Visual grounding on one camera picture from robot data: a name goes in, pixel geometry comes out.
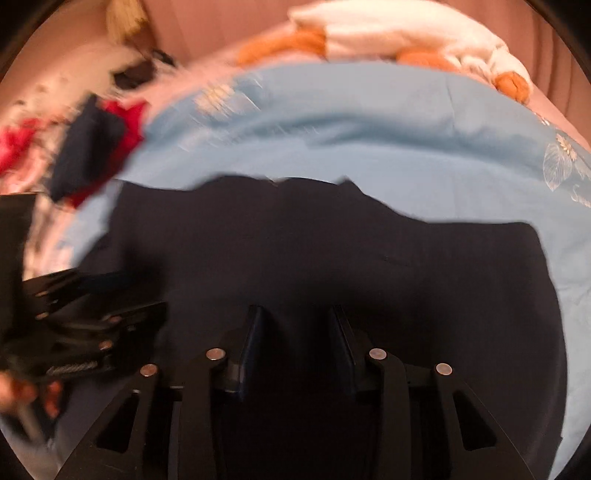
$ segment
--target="white blanket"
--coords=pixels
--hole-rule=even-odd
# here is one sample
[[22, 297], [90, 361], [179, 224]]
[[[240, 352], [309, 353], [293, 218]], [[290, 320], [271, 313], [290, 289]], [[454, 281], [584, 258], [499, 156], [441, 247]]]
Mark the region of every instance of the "white blanket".
[[329, 60], [394, 57], [407, 48], [440, 51], [464, 72], [491, 81], [517, 72], [533, 87], [506, 43], [476, 20], [431, 0], [332, 0], [292, 8], [295, 25], [326, 31]]

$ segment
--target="light blue bedsheet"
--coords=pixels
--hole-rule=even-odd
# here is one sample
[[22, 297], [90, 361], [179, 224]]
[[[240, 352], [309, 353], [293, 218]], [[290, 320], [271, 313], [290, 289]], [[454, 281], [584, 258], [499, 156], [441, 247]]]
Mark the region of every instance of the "light blue bedsheet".
[[[348, 177], [421, 219], [534, 225], [560, 298], [569, 361], [555, 476], [591, 423], [587, 165], [591, 155], [565, 134], [470, 79], [386, 63], [314, 64], [246, 74], [170, 106], [119, 179], [192, 189], [224, 173]], [[118, 191], [111, 181], [77, 215], [65, 240], [75, 258], [105, 231]]]

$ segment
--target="stuffed animal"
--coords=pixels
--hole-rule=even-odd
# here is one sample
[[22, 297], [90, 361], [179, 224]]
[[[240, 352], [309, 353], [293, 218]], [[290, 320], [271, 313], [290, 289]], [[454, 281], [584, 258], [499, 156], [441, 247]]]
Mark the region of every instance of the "stuffed animal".
[[506, 43], [476, 20], [431, 0], [332, 0], [289, 11], [292, 33], [256, 38], [239, 52], [240, 66], [282, 51], [327, 60], [393, 59], [445, 72], [476, 74], [519, 103], [533, 83]]

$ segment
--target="black clothing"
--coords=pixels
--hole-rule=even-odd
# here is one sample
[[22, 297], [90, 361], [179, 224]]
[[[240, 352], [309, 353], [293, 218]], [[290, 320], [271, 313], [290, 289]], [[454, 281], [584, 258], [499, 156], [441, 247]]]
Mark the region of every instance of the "black clothing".
[[[348, 181], [222, 177], [190, 192], [126, 184], [80, 267], [142, 272], [159, 285], [169, 320], [154, 360], [167, 372], [241, 326], [250, 304], [271, 312], [267, 381], [222, 426], [230, 478], [361, 478], [374, 417], [339, 397], [325, 368], [319, 319], [334, 304], [403, 362], [450, 364], [534, 475], [550, 471], [566, 354], [556, 292], [526, 224], [426, 223]], [[93, 394], [73, 393], [66, 431], [89, 426], [76, 398], [85, 409], [100, 402], [85, 388]]]
[[49, 185], [51, 199], [58, 202], [97, 180], [126, 132], [124, 119], [102, 110], [98, 97], [89, 95], [56, 157]]

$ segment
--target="red cloth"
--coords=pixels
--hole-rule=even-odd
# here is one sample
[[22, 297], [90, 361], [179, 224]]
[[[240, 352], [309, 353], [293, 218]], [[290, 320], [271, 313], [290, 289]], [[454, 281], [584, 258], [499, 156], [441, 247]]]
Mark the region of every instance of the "red cloth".
[[39, 129], [41, 121], [38, 118], [27, 118], [21, 125], [3, 127], [0, 131], [0, 176], [7, 170], [14, 168], [29, 150], [33, 137]]
[[144, 109], [148, 105], [145, 100], [132, 105], [129, 108], [123, 107], [119, 102], [114, 100], [105, 102], [103, 110], [114, 113], [125, 121], [127, 132], [117, 145], [115, 151], [109, 157], [109, 162], [106, 171], [101, 177], [87, 188], [76, 192], [69, 197], [70, 204], [74, 208], [78, 208], [82, 203], [92, 194], [96, 193], [107, 183], [113, 176], [117, 175], [125, 164], [125, 160], [129, 154], [143, 142], [144, 137], [141, 134], [141, 120]]

